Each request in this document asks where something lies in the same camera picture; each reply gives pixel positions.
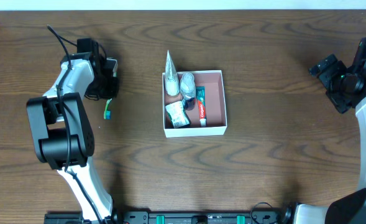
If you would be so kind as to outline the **green white toothbrush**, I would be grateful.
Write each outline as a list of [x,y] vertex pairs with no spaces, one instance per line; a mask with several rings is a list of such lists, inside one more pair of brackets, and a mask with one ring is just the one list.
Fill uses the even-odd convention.
[[117,79],[117,72],[114,72],[112,74],[112,84],[111,84],[111,97],[109,99],[107,99],[106,101],[106,105],[104,108],[104,114],[103,117],[104,119],[111,119],[111,110],[109,109],[109,105],[111,104],[112,99],[117,95],[117,91],[118,91],[118,79]]

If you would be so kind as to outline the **white cream tube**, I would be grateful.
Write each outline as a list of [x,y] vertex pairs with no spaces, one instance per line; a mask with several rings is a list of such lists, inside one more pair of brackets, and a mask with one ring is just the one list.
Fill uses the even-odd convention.
[[180,93],[180,81],[169,51],[165,63],[165,90],[170,96]]

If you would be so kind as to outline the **green white sachet packet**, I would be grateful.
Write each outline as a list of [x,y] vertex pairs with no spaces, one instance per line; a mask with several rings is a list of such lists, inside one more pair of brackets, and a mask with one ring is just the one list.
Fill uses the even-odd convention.
[[182,128],[189,126],[191,124],[188,116],[185,113],[184,105],[182,101],[176,101],[166,105],[165,110],[172,123],[172,126],[177,128]]

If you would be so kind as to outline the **clear bottle blue liquid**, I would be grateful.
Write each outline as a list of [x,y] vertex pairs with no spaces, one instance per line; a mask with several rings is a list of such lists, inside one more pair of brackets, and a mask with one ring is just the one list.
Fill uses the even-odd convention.
[[196,85],[192,73],[184,73],[180,79],[180,94],[185,110],[192,110],[196,100]]

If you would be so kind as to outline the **Colgate toothpaste tube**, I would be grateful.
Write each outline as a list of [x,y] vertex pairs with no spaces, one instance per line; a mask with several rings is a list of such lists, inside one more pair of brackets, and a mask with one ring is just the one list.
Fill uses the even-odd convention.
[[207,117],[206,117],[206,107],[205,107],[205,87],[196,87],[196,99],[199,109],[199,123],[202,128],[206,127]]

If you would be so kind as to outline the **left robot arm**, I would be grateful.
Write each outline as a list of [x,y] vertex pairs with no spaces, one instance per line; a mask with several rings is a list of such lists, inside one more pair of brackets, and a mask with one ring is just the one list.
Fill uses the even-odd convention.
[[34,149],[68,183],[79,215],[46,215],[46,223],[118,223],[113,199],[94,168],[94,134],[83,99],[111,101],[117,96],[118,62],[91,38],[78,39],[77,52],[60,62],[61,72],[41,97],[26,104]]

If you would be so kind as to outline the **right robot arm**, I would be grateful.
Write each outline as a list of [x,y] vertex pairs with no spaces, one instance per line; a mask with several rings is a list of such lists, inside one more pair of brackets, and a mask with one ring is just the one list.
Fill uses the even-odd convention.
[[360,129],[360,175],[357,190],[328,207],[299,203],[285,212],[284,223],[366,223],[366,37],[360,40],[352,65],[331,54],[309,69],[326,89],[335,109],[355,110]]

